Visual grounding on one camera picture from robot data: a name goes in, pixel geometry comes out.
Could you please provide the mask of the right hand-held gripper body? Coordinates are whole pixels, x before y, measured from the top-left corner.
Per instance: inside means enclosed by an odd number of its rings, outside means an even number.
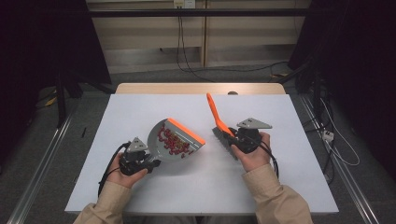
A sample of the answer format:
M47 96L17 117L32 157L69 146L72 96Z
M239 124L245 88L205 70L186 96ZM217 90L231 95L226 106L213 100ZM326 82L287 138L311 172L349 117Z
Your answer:
M260 129L272 129L273 126L254 118L248 118L236 124L237 129L237 146L248 154L254 151L260 144L262 136Z

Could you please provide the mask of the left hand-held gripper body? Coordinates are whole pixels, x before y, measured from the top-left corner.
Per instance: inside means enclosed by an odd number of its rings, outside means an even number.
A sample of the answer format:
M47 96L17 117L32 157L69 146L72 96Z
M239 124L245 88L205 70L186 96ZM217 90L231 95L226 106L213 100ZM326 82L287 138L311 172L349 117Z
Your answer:
M134 175L143 169L147 169L150 174L153 170L153 164L147 161L149 157L149 154L146 153L147 149L148 147L138 137L128 142L119 161L120 171L124 175Z

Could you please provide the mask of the grey dustpan with orange edge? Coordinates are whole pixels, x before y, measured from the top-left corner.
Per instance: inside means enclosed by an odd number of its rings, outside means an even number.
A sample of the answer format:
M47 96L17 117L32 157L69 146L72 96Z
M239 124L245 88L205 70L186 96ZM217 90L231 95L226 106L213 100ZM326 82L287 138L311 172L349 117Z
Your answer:
M157 134L163 124L166 128L170 129L173 133L175 133L180 139L189 143L190 150L192 150L193 153L195 153L197 150L205 145L205 140L201 136L199 136L197 133L194 133L193 131L182 125L180 122L172 118L164 119L157 123L148 135L148 151L151 154L151 158L153 161L181 161L193 154L192 153L191 155L187 155L185 158L181 158L180 155L170 155L168 153L168 150L164 148L164 143L161 143L157 137Z

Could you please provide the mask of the red kidney beans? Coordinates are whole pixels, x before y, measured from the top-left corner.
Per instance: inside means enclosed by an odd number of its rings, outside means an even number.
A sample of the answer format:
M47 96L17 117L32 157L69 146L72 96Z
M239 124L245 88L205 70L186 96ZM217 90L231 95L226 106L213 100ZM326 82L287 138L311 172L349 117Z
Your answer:
M175 136L177 136L177 135L175 133L173 133L170 129L166 128L164 124L161 126L161 128L157 134L158 140L161 143L164 143L164 148L168 150L168 153L170 155L180 155L181 158L185 158L187 155L191 155L193 153L193 151L190 150L190 147L188 147L185 150L174 150L173 149L172 140Z

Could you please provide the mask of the orange brush with grey bristles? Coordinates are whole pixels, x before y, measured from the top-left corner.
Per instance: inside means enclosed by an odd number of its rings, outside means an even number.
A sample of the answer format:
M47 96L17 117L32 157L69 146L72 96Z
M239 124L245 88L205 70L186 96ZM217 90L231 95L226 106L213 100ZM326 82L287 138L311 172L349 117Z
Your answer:
M233 157L233 159L237 161L237 157L233 153L233 150L228 141L230 137L234 137L234 134L230 131L228 126L220 119L215 101L213 100L212 95L209 92L206 94L206 99L216 124L216 127L212 129L212 132L218 138L224 148L229 152L229 154Z

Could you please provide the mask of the green mung beans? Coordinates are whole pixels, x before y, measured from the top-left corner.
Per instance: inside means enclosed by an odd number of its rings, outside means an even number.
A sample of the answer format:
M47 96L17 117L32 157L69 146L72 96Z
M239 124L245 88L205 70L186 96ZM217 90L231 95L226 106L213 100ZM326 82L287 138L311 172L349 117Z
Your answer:
M185 150L190 144L175 136L172 140L174 150Z

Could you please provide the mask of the person's right hand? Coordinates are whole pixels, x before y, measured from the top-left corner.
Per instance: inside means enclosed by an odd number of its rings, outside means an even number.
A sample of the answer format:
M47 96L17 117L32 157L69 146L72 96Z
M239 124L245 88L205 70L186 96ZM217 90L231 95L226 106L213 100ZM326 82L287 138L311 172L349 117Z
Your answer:
M246 172L253 171L270 163L271 157L265 151L270 146L270 135L268 133L261 133L261 145L253 152L245 154L237 146L231 145L234 155L241 161Z

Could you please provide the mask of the person's left hand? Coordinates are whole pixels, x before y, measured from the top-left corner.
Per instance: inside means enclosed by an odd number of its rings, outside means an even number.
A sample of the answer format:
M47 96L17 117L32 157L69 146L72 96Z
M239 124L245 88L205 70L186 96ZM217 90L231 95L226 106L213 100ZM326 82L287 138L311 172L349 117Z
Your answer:
M110 165L106 180L130 189L135 183L141 180L148 173L148 170L143 169L133 175L124 175L119 168L120 158L121 153L118 153Z

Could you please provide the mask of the white table mat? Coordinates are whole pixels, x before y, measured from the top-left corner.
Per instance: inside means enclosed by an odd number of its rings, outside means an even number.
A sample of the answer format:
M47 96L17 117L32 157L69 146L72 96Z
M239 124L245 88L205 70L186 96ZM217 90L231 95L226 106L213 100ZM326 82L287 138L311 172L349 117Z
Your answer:
M270 145L279 180L296 190L317 214L338 207L287 94L217 95L220 118L233 127L254 118L270 124ZM243 181L244 169L212 133L212 113L203 94L114 94L94 137L78 182L66 206L79 212L97 199L98 183L115 150L147 139L159 121L173 118L205 139L187 159L163 162L133 187L126 207L139 215L250 215L255 203Z

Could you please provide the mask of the black metal stand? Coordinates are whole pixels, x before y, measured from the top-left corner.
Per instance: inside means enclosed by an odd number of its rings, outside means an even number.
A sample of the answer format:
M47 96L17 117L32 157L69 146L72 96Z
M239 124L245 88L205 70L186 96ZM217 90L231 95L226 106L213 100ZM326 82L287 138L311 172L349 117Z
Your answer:
M66 105L64 98L64 84L62 81L62 73L59 72L56 77L56 94L58 102L58 124L57 127L61 128L66 118Z

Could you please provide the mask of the black horizontal metal bar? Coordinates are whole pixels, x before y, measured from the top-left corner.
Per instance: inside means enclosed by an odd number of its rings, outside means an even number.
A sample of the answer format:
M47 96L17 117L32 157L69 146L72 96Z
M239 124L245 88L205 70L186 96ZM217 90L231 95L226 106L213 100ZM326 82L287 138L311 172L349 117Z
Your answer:
M134 9L134 10L91 10L95 18L110 17L294 17L313 13L309 8L269 9Z

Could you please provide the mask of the black curtain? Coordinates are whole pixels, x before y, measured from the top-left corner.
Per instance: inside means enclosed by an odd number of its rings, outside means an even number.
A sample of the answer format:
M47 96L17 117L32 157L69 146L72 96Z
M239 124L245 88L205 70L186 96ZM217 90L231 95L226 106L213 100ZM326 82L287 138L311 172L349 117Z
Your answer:
M289 67L310 59L374 157L396 181L396 0L311 0Z
M39 91L109 84L88 0L0 0L0 174L35 113Z

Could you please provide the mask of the aluminium floor rail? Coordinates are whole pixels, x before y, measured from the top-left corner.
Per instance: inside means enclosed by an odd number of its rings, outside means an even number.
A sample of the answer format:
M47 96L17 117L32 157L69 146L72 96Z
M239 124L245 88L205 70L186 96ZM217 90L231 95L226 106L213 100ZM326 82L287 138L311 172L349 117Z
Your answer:
M370 205L366 196L362 192L357 181L349 171L350 164L341 160L341 155L336 147L332 147L331 144L322 138L322 132L317 131L320 141L324 144L327 153L330 155L334 169L338 172L338 175L342 179L348 194L350 195L353 203L358 209L365 224L379 224L379 220L375 215L373 207Z
M35 169L35 173L25 188L22 196L19 198L10 218L7 221L7 224L24 224L35 198L43 185L44 178L50 169L50 165L52 164L53 159L64 140L64 136L69 129L77 107L77 104L71 105L70 111L66 115L64 121L56 129L43 158Z

